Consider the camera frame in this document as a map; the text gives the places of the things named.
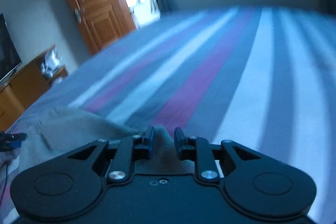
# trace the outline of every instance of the pink stripe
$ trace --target pink stripe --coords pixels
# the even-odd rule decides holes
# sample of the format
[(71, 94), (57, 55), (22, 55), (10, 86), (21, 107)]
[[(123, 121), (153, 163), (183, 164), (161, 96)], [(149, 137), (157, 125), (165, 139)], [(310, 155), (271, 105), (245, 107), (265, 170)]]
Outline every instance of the pink stripe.
[(8, 185), (6, 187), (6, 190), (5, 190), (5, 193), (4, 193), (4, 197), (3, 197), (3, 200), (2, 200), (2, 204), (1, 204), (1, 221), (3, 221), (8, 216), (8, 214), (10, 213), (10, 211), (15, 208), (14, 204), (13, 204), (13, 201), (11, 200), (11, 196), (9, 194), (9, 190), (10, 190), (10, 185)]
[(160, 47), (156, 48), (144, 58), (142, 58), (136, 65), (130, 68), (127, 72), (112, 80), (108, 85), (110, 88), (102, 95), (96, 97), (87, 107), (86, 110), (97, 113), (102, 107), (104, 107), (111, 99), (122, 91), (143, 69), (148, 67), (151, 63), (164, 57), (167, 52), (173, 48), (177, 43), (181, 42), (184, 38), (190, 35), (193, 31), (202, 28), (204, 24), (213, 19), (213, 15), (207, 16), (202, 20), (195, 23), (188, 29), (178, 33), (164, 42)]
[(2, 204), (5, 204), (8, 200), (11, 199), (11, 194), (9, 192), (10, 188), (11, 188), (11, 183), (8, 181), (5, 192), (3, 194)]
[(186, 126), (219, 70), (229, 58), (253, 13), (250, 10), (236, 18), (234, 26), (166, 103), (152, 124), (163, 125), (170, 134), (174, 133), (177, 126), (181, 128)]

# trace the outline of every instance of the beige cloth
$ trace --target beige cloth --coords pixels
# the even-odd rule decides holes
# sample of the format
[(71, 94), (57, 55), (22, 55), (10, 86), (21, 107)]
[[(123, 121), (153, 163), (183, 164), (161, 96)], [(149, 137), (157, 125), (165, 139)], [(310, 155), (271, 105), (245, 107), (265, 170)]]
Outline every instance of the beige cloth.
[[(100, 138), (112, 141), (139, 133), (84, 110), (54, 108), (27, 130), (19, 170), (22, 172)], [(135, 172), (193, 173), (194, 163), (178, 160), (171, 136), (164, 128), (156, 128), (153, 159), (137, 161)]]

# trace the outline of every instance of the plastic bag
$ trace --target plastic bag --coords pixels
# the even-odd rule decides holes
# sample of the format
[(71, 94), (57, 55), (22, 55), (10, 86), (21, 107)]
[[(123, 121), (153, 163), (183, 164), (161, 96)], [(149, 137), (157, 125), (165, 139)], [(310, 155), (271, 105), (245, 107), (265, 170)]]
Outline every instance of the plastic bag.
[(41, 72), (44, 77), (51, 79), (64, 64), (56, 48), (53, 48), (45, 54), (44, 61), (41, 63)]

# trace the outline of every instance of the black cable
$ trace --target black cable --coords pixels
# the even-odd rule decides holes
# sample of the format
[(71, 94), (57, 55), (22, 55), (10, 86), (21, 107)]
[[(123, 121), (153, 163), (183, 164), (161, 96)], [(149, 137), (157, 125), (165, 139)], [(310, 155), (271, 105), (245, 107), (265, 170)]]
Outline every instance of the black cable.
[(7, 164), (7, 166), (6, 166), (6, 179), (5, 179), (5, 185), (4, 185), (4, 187), (3, 187), (2, 194), (1, 194), (1, 198), (0, 198), (0, 219), (1, 219), (1, 205), (2, 205), (2, 200), (3, 200), (3, 196), (4, 196), (4, 194), (5, 194), (5, 190), (6, 190), (6, 186), (7, 186), (7, 182), (8, 182), (8, 166), (9, 166), (8, 162), (5, 162), (5, 163), (1, 166), (0, 171), (1, 171), (1, 169), (4, 167), (5, 164)]

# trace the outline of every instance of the door handle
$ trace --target door handle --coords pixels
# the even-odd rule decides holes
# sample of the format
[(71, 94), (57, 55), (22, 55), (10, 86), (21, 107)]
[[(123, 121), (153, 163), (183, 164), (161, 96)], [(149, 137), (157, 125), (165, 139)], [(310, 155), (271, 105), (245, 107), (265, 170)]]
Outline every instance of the door handle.
[(85, 13), (85, 8), (79, 10), (78, 8), (75, 8), (73, 10), (73, 13), (75, 14), (76, 20), (78, 24), (82, 23), (82, 14)]

